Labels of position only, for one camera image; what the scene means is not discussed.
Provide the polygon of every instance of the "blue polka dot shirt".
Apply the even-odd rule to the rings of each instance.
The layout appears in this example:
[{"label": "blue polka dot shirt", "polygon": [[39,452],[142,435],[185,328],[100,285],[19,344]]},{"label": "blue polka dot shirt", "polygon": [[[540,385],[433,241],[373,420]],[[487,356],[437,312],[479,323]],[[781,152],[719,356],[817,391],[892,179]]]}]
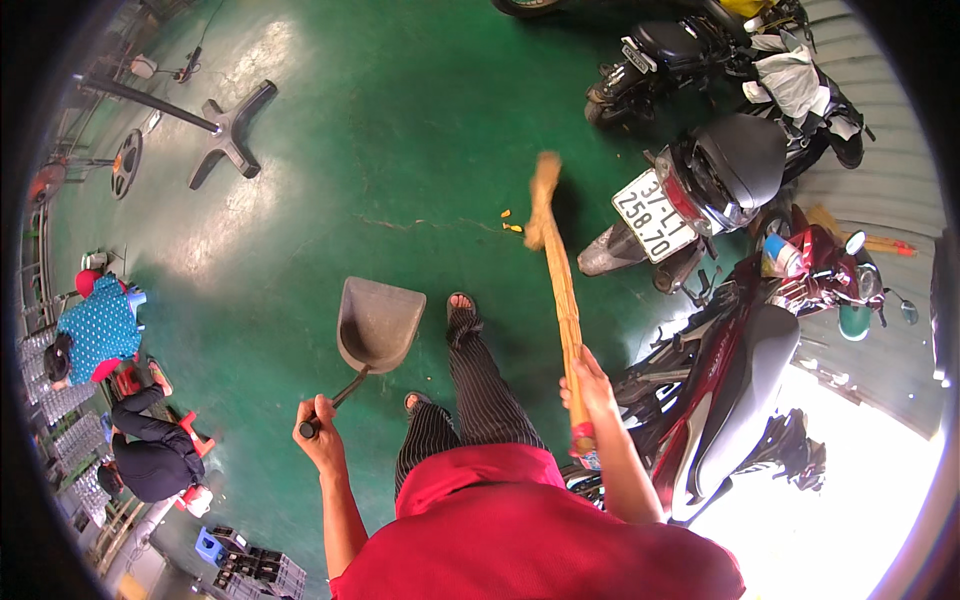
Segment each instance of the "blue polka dot shirt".
[{"label": "blue polka dot shirt", "polygon": [[105,360],[133,358],[140,348],[136,317],[127,294],[112,274],[93,282],[93,292],[82,302],[63,311],[57,331],[73,338],[70,349],[70,383],[90,380]]}]

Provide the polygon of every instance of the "stand base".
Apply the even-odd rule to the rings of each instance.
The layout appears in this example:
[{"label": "stand base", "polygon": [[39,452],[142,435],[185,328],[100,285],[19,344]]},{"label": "stand base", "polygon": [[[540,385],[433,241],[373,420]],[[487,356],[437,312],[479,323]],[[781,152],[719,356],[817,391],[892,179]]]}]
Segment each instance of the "stand base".
[{"label": "stand base", "polygon": [[226,112],[223,112],[213,100],[207,100],[204,103],[204,118],[216,123],[220,130],[211,133],[207,138],[204,157],[187,182],[190,189],[200,189],[206,176],[224,155],[229,157],[245,178],[249,180],[256,177],[260,172],[260,164],[253,158],[253,154],[242,138],[253,116],[275,95],[276,85],[265,79],[257,89],[244,98],[243,102]]}]

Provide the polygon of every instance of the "red shirt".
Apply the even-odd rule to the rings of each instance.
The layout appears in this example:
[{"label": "red shirt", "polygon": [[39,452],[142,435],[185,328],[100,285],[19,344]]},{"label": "red shirt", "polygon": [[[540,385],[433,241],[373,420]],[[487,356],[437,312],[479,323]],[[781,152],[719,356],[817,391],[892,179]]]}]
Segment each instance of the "red shirt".
[{"label": "red shirt", "polygon": [[[505,483],[462,489],[479,482]],[[396,516],[330,581],[334,598],[727,600],[745,591],[722,547],[598,511],[566,490],[549,452],[525,444],[427,458],[404,482]]]}]

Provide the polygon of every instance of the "motorcycle seat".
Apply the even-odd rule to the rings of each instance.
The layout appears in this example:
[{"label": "motorcycle seat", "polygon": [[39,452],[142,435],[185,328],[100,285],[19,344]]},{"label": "motorcycle seat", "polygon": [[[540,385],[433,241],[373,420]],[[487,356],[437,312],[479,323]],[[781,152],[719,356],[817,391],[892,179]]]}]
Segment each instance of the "motorcycle seat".
[{"label": "motorcycle seat", "polygon": [[689,490],[709,498],[750,455],[773,414],[780,377],[799,342],[800,323],[793,313],[773,304],[754,308],[710,407]]},{"label": "motorcycle seat", "polygon": [[734,113],[693,130],[710,167],[741,208],[760,208],[780,190],[786,136],[763,117]]},{"label": "motorcycle seat", "polygon": [[673,21],[647,21],[631,32],[643,50],[667,64],[699,60],[703,47],[684,26]]}]

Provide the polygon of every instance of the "metal wall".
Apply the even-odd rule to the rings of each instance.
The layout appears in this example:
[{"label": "metal wall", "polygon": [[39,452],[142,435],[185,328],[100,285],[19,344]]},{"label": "metal wall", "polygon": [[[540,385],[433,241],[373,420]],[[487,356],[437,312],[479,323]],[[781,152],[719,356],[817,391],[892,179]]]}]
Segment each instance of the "metal wall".
[{"label": "metal wall", "polygon": [[923,132],[897,76],[870,34],[839,0],[808,0],[817,64],[863,112],[876,142],[864,136],[863,163],[844,169],[831,150],[800,178],[797,204],[821,204],[844,231],[902,240],[916,257],[872,252],[883,284],[920,309],[907,325],[900,301],[888,295],[882,329],[876,316],[868,338],[848,342],[837,329],[835,311],[802,320],[806,343],[799,355],[816,357],[821,368],[846,372],[847,388],[929,437],[940,424],[946,390],[932,379],[929,290],[933,239],[946,225],[940,186]]}]

